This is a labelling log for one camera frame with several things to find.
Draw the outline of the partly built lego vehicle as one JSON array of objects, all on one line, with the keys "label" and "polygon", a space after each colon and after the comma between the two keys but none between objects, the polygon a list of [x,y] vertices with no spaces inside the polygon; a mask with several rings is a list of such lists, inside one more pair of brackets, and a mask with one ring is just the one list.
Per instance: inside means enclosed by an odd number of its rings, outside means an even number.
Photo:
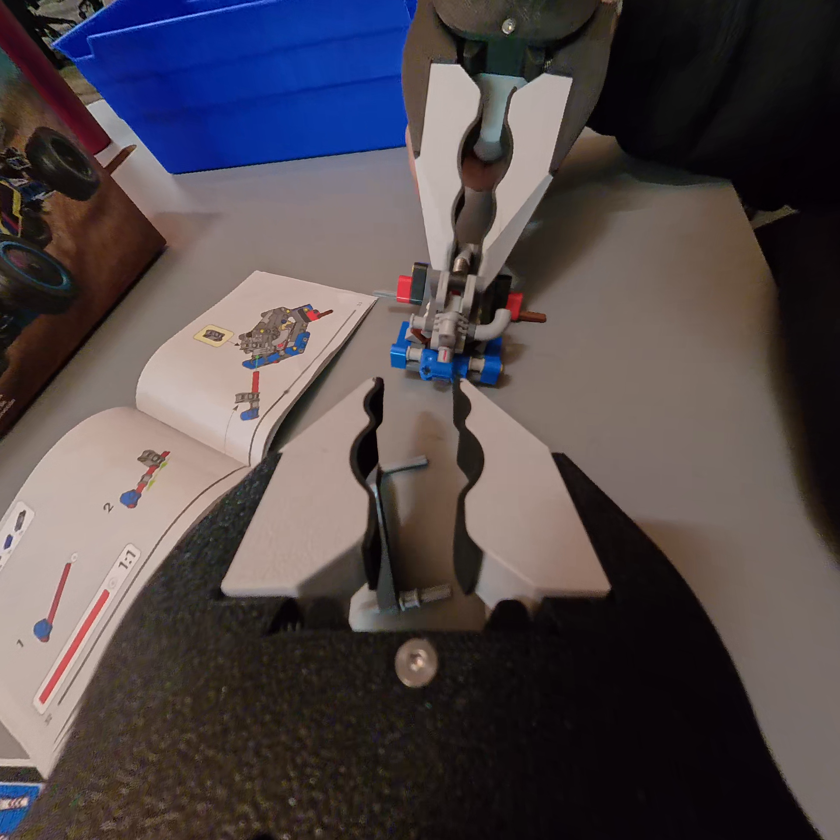
[{"label": "partly built lego vehicle", "polygon": [[416,262],[409,275],[399,276],[395,292],[375,293],[417,306],[392,344],[393,368],[416,371],[426,382],[470,378],[496,385],[503,372],[502,335],[508,326],[547,321],[544,313],[523,307],[523,295],[513,288],[507,269],[488,279],[477,274],[476,262],[470,248],[455,257],[450,270]]}]

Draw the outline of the lego set box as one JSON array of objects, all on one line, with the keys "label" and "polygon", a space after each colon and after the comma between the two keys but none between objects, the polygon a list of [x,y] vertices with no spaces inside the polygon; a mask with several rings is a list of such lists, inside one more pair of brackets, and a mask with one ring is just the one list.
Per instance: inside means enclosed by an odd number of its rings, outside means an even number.
[{"label": "lego set box", "polygon": [[1,434],[165,248],[110,138],[2,2]]}]

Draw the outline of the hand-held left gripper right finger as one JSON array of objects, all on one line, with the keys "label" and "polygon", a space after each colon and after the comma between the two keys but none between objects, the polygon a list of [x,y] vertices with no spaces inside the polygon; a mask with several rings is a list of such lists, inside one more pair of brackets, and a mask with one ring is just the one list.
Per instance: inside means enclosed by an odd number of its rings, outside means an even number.
[{"label": "hand-held left gripper right finger", "polygon": [[548,446],[466,380],[454,385],[454,567],[487,609],[547,597],[605,596],[611,585]]}]

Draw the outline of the person's right forearm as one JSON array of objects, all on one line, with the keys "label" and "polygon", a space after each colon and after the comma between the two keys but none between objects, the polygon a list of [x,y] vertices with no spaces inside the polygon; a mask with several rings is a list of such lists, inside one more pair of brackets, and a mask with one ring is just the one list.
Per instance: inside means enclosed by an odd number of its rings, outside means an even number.
[{"label": "person's right forearm", "polygon": [[623,2],[588,125],[758,209],[837,208],[839,2]]}]

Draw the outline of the blue plastic bin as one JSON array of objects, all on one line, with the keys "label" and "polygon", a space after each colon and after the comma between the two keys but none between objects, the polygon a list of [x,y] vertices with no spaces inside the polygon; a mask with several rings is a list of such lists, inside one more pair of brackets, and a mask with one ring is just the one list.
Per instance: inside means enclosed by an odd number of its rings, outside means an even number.
[{"label": "blue plastic bin", "polygon": [[116,111],[163,114],[397,77],[406,30],[291,45],[278,35],[259,45],[239,34],[128,30],[93,38],[91,63],[80,68]]},{"label": "blue plastic bin", "polygon": [[172,174],[404,145],[399,76],[158,114],[130,124]]},{"label": "blue plastic bin", "polygon": [[405,29],[417,2],[404,1],[118,1],[57,39],[72,59],[89,56],[93,40],[111,35],[191,36],[222,44],[239,35],[279,37],[283,46],[321,39]]}]

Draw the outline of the dark grey lego L beam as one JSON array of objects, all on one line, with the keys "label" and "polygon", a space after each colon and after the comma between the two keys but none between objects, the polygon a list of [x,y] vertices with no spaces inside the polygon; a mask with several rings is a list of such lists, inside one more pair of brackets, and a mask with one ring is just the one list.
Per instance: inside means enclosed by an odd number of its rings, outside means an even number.
[{"label": "dark grey lego L beam", "polygon": [[381,563],[374,588],[375,599],[368,601],[364,607],[369,612],[395,615],[413,611],[434,603],[444,602],[452,596],[452,589],[449,584],[438,584],[425,588],[400,591],[396,587],[393,573],[389,525],[383,495],[384,480],[386,476],[392,476],[408,470],[421,469],[427,466],[428,458],[425,455],[420,455],[399,464],[387,465],[386,467],[377,465],[366,479],[367,486],[373,491],[377,524],[381,539]]}]

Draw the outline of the lego instruction booklet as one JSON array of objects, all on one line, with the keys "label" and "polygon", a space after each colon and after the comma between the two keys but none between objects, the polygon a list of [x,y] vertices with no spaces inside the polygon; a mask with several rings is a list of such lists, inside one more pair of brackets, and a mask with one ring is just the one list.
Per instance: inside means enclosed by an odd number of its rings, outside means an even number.
[{"label": "lego instruction booklet", "polygon": [[2,724],[46,777],[145,583],[265,456],[375,298],[257,271],[69,431],[2,517]]}]

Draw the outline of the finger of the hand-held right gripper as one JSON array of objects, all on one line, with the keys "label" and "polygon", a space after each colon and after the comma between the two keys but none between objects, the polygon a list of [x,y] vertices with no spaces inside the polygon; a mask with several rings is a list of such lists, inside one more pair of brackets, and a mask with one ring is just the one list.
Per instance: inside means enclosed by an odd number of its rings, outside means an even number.
[{"label": "finger of the hand-held right gripper", "polygon": [[571,78],[544,73],[511,95],[511,161],[494,192],[496,212],[481,249],[483,277],[499,274],[552,181],[554,149],[571,87]]},{"label": "finger of the hand-held right gripper", "polygon": [[449,270],[455,247],[455,207],[464,191],[460,155],[467,134],[479,120],[481,93],[458,64],[429,68],[418,191],[430,266]]}]

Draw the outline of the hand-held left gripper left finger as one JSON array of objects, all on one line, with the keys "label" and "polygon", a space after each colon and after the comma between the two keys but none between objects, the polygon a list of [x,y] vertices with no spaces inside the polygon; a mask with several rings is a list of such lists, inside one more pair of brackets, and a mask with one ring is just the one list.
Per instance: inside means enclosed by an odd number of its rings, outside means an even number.
[{"label": "hand-held left gripper left finger", "polygon": [[363,380],[287,443],[220,584],[229,597],[328,599],[350,613],[374,589],[382,536],[374,486],[384,382]]}]

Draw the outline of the lego sticker sheet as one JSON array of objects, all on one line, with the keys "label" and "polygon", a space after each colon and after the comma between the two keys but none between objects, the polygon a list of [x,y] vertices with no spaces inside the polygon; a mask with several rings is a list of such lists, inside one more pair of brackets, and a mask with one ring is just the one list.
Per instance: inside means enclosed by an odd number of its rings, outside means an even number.
[{"label": "lego sticker sheet", "polygon": [[1,838],[8,839],[31,811],[44,788],[33,766],[1,765]]}]

